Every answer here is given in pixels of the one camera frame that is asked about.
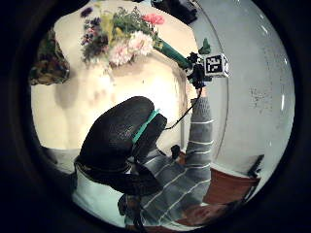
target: person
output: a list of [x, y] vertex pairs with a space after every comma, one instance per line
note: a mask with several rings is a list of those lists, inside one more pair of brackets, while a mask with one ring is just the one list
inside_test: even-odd
[[[203, 87], [192, 110], [185, 165], [163, 156], [158, 149], [152, 150], [143, 162], [163, 186], [162, 191], [141, 200], [144, 225], [162, 225], [180, 219], [187, 208], [202, 203], [211, 181], [212, 126], [207, 87]], [[136, 197], [129, 195], [123, 200], [129, 207], [125, 211], [125, 224], [133, 224], [134, 212], [130, 207], [135, 201]]]

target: hand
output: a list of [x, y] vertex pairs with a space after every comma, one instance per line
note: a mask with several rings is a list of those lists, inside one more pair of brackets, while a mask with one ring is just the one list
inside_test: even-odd
[[[196, 93], [197, 93], [197, 95], [199, 95], [200, 89], [197, 89]], [[201, 96], [200, 97], [206, 97], [206, 96], [207, 96], [207, 87], [204, 86], [204, 87], [202, 87], [202, 92], [201, 92]]]
[[194, 64], [192, 74], [188, 76], [188, 80], [195, 87], [199, 89], [205, 86], [204, 79], [204, 67], [201, 64]]

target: dried flower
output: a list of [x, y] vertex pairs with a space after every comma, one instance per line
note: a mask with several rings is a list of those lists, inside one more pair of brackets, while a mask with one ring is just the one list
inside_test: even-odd
[[84, 10], [81, 11], [80, 17], [88, 17], [92, 11], [93, 9], [91, 7], [85, 8]]
[[143, 20], [151, 23], [152, 25], [164, 23], [164, 17], [155, 13], [144, 15]]
[[136, 31], [131, 34], [128, 48], [135, 54], [147, 55], [153, 49], [153, 38], [142, 31]]

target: cable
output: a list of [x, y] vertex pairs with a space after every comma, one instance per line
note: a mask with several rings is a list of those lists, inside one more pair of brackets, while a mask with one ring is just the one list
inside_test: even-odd
[[201, 94], [202, 94], [202, 87], [200, 88], [200, 92], [198, 93], [197, 98], [196, 98], [195, 102], [193, 103], [193, 105], [192, 105], [190, 108], [188, 108], [188, 109], [186, 110], [186, 112], [182, 115], [182, 117], [180, 117], [180, 118], [176, 121], [176, 123], [174, 123], [171, 127], [164, 128], [164, 130], [174, 128], [174, 127], [186, 116], [186, 114], [194, 107], [194, 105], [196, 104], [196, 102], [198, 101], [198, 99], [201, 97]]

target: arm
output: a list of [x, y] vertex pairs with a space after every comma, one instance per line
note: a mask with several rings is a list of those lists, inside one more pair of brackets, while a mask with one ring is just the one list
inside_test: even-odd
[[207, 98], [207, 90], [206, 87], [203, 87], [201, 97], [192, 110], [185, 167], [204, 166], [211, 162], [209, 151], [213, 144], [212, 131], [213, 120]]

